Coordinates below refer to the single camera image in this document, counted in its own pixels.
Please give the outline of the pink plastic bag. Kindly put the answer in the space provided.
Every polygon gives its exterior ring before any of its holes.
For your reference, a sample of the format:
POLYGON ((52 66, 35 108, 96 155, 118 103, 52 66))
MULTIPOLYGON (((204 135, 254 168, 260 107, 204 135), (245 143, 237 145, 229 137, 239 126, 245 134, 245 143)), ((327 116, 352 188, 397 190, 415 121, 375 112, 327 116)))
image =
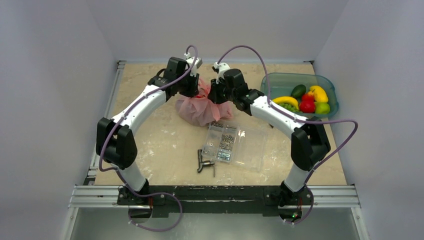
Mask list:
POLYGON ((204 80, 199 79, 198 95, 204 98, 186 97, 181 95, 175 103, 177 114, 193 126, 204 127, 221 119, 232 119, 233 109, 230 102, 215 104, 208 99, 211 86, 204 80))

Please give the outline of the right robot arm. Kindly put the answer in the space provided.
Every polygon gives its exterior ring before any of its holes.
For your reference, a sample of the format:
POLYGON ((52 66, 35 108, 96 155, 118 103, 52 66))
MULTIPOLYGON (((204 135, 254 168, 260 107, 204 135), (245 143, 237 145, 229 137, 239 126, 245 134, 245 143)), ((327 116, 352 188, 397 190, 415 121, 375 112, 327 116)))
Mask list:
POLYGON ((239 111, 267 122, 289 137, 293 165, 281 183, 280 196, 284 202, 294 203, 300 198, 313 167, 331 150, 322 122, 294 114, 272 102, 263 92, 249 88, 240 69, 225 66, 212 69, 217 77, 211 80, 209 100, 215 104, 231 102, 239 111))

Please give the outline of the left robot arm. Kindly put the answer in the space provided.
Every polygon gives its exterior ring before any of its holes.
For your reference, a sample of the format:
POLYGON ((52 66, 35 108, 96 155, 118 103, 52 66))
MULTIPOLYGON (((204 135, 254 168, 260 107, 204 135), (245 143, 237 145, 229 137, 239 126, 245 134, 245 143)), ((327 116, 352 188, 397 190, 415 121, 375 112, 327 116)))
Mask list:
POLYGON ((122 112, 112 118, 101 118, 96 129, 96 153, 101 162, 111 165, 129 197, 138 205, 146 203, 152 194, 149 182, 136 163, 138 149, 135 133, 145 120, 161 105, 177 93, 187 97, 198 95, 199 57, 171 57, 166 68, 158 71, 148 82, 142 93, 122 112))

